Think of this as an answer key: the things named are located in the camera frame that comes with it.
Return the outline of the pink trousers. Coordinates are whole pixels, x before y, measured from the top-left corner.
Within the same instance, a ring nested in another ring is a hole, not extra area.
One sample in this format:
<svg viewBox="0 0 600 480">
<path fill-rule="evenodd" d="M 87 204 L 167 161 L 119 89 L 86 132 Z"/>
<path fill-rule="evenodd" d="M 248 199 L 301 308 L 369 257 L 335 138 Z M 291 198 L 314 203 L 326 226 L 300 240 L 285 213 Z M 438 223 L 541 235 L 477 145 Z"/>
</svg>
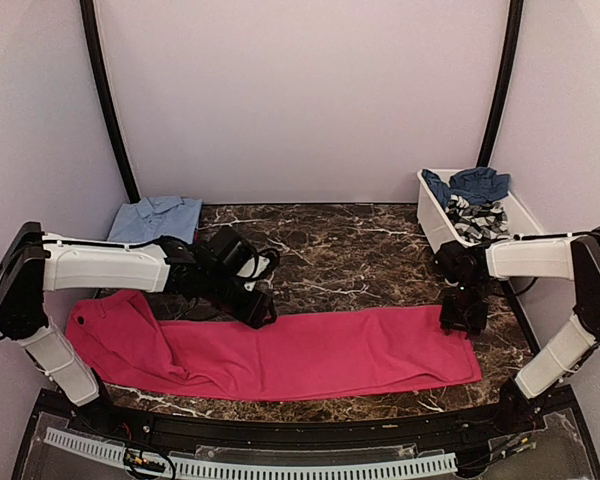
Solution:
<svg viewBox="0 0 600 480">
<path fill-rule="evenodd" d="M 304 401 L 478 382 L 471 341 L 445 333 L 437 306 L 281 316 L 239 322 L 157 319 L 124 290 L 79 302 L 66 335 L 108 383 L 176 396 Z"/>
</svg>

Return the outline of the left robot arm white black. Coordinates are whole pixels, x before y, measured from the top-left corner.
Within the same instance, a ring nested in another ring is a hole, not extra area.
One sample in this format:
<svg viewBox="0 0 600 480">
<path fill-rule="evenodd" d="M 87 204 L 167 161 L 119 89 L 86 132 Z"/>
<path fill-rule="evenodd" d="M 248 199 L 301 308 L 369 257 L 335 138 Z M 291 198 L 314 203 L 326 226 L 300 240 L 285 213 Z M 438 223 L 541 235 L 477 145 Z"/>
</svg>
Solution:
<svg viewBox="0 0 600 480">
<path fill-rule="evenodd" d="M 0 341 L 19 344 L 100 436 L 121 427 L 102 382 L 45 311 L 44 295 L 68 289 L 128 289 L 203 299 L 252 329 L 274 323 L 274 300 L 256 288 L 279 264 L 229 226 L 187 244 L 172 236 L 144 243 L 63 238 L 38 222 L 22 225 L 0 261 Z"/>
</svg>

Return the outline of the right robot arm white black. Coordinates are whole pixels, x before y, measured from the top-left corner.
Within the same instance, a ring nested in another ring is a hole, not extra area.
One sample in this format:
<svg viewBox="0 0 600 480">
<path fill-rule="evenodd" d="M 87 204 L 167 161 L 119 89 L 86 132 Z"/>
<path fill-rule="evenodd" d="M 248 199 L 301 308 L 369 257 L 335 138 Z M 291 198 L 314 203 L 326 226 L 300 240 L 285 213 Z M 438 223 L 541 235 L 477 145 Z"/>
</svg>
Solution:
<svg viewBox="0 0 600 480">
<path fill-rule="evenodd" d="M 436 250 L 434 263 L 456 288 L 443 306 L 445 330 L 470 332 L 471 321 L 485 322 L 485 298 L 491 282 L 526 279 L 535 286 L 551 279 L 568 282 L 574 289 L 575 304 L 566 323 L 509 381 L 513 395 L 491 410 L 491 426 L 510 434 L 527 420 L 527 402 L 575 374 L 600 349 L 600 227 L 516 235 L 473 246 L 448 241 Z"/>
</svg>

